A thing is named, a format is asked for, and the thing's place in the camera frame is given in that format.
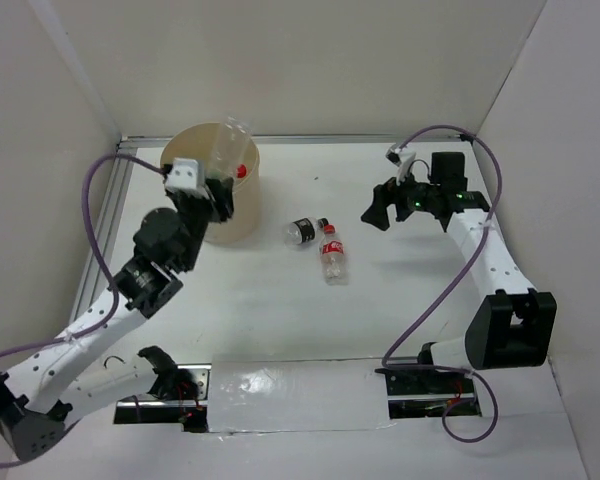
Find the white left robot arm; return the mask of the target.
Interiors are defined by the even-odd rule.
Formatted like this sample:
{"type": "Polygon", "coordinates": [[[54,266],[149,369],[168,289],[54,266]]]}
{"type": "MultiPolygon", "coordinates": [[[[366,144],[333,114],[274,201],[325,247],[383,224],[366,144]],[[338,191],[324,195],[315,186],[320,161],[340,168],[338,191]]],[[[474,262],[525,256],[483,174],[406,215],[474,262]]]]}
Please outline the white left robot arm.
{"type": "Polygon", "coordinates": [[[173,205],[143,218],[134,255],[112,286],[52,345],[0,372],[0,434],[20,462],[47,453],[83,417],[126,397],[174,400],[179,392],[198,393],[191,374],[157,346],[86,370],[182,289],[177,276],[194,268],[208,225],[233,215],[233,184],[231,177],[199,182],[181,167],[168,174],[173,205]]]}

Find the small clear bottle red label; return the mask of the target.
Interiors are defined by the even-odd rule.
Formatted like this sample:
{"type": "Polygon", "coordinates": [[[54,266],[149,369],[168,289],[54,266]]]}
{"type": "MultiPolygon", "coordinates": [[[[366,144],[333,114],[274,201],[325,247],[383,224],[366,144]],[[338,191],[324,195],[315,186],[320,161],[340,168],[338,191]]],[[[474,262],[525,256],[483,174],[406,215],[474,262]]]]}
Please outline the small clear bottle red label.
{"type": "Polygon", "coordinates": [[[343,243],[332,224],[324,226],[319,253],[325,282],[329,285],[346,285],[347,258],[343,243]]]}

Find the large clear bottle red label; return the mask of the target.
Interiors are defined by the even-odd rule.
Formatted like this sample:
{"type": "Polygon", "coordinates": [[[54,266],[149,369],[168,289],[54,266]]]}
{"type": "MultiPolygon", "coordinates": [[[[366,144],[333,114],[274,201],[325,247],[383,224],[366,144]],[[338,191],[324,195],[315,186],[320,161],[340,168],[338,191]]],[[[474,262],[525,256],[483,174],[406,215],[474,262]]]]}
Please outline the large clear bottle red label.
{"type": "Polygon", "coordinates": [[[237,179],[242,179],[244,178],[247,174],[248,174],[248,169],[246,167],[245,164],[240,164],[237,168],[236,168],[236,178],[237,179]]]}

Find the large clear unlabelled bottle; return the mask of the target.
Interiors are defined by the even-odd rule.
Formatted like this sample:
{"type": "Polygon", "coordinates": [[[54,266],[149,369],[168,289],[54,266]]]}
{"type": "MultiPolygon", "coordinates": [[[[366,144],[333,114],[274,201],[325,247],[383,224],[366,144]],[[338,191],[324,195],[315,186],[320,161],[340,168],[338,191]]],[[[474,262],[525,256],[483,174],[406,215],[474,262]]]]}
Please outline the large clear unlabelled bottle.
{"type": "Polygon", "coordinates": [[[208,176],[216,179],[235,178],[250,141],[248,125],[227,116],[217,128],[207,168],[208,176]]]}

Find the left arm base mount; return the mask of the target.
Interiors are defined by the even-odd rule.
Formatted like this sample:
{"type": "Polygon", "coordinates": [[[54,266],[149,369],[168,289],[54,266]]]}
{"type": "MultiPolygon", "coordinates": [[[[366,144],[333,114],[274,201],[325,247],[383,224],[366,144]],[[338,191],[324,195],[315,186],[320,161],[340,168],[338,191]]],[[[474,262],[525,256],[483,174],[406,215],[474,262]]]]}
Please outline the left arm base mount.
{"type": "Polygon", "coordinates": [[[147,393],[116,404],[116,425],[179,424],[184,432],[208,432],[210,365],[178,365],[157,346],[139,351],[157,374],[147,393]]]}

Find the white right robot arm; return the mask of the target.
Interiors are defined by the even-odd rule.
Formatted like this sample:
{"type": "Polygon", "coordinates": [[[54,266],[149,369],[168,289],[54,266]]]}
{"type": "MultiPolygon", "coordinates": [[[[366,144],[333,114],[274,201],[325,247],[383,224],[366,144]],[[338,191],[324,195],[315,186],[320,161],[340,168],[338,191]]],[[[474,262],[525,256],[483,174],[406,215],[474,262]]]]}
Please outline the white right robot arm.
{"type": "Polygon", "coordinates": [[[481,192],[468,190],[464,155],[433,153],[425,182],[413,174],[418,161],[414,151],[391,151],[388,159],[398,171],[374,188],[362,221],[385,231],[390,207],[399,222],[417,212],[432,215],[460,250],[465,260],[461,273],[472,277],[481,297],[460,337],[422,346],[416,369],[420,387],[440,391],[451,379],[450,367],[482,371],[542,365],[557,302],[521,272],[495,226],[488,201],[481,192]]]}

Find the clear bottle black label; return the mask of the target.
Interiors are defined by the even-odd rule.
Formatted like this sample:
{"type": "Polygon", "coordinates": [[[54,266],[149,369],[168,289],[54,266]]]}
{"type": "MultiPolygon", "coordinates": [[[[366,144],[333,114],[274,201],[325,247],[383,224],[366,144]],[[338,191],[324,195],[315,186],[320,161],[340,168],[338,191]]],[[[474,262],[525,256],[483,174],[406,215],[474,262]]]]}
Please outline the clear bottle black label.
{"type": "Polygon", "coordinates": [[[325,217],[303,217],[289,223],[284,233],[284,243],[289,247],[299,247],[311,243],[328,224],[325,217]]]}

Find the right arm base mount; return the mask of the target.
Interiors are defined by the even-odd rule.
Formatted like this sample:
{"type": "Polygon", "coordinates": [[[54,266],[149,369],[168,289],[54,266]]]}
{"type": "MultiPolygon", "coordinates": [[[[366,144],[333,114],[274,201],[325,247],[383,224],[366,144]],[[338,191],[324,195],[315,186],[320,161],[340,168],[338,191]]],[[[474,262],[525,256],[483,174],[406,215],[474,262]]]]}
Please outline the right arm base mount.
{"type": "Polygon", "coordinates": [[[472,381],[460,373],[437,370],[374,370],[384,378],[389,418],[440,418],[454,405],[450,416],[480,416],[472,381]]]}

